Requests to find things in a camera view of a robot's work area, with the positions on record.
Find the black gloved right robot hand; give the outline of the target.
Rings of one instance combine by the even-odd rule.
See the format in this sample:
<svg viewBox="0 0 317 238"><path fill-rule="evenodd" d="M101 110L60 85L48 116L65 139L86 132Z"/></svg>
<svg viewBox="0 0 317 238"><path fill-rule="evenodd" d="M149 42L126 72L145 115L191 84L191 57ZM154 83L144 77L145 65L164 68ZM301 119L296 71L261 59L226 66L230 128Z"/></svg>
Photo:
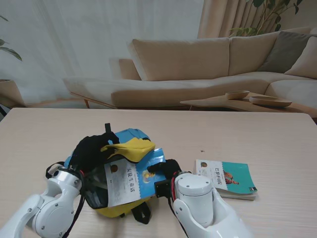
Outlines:
<svg viewBox="0 0 317 238"><path fill-rule="evenodd" d="M172 179L175 173L182 171L178 162L174 159L148 166L147 170L150 173L163 173L166 179Z"/></svg>

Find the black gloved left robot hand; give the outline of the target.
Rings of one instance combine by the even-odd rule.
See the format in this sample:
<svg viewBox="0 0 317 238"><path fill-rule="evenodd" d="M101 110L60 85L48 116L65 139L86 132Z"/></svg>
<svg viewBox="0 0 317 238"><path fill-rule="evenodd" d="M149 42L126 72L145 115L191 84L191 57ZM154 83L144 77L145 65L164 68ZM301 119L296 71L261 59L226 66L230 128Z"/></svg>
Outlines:
<svg viewBox="0 0 317 238"><path fill-rule="evenodd" d="M113 144L119 143L118 137L113 132L86 136L73 151L68 167L75 171L87 173L104 164L115 151L113 148L102 151L103 147L109 145L109 140L112 141Z"/></svg>

